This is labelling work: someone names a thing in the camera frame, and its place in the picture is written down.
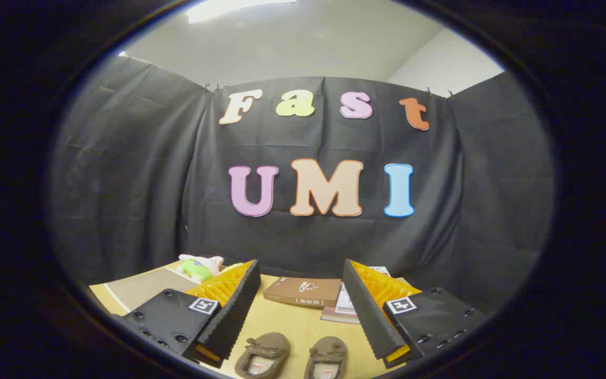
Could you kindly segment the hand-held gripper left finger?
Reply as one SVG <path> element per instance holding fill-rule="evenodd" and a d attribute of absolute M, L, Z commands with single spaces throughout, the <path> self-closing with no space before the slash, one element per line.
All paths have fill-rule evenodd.
<path fill-rule="evenodd" d="M 161 287 L 125 314 L 112 314 L 112 321 L 156 354 L 220 368 L 259 290 L 259 261 L 238 264 L 204 283 L 171 273 L 184 290 Z"/>

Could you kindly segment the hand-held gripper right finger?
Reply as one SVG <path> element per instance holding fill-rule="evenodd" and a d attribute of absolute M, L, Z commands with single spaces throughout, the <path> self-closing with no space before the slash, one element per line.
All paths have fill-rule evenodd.
<path fill-rule="evenodd" d="M 342 282 L 375 358 L 387 368 L 445 351 L 487 321 L 439 286 L 417 290 L 349 259 Z"/>

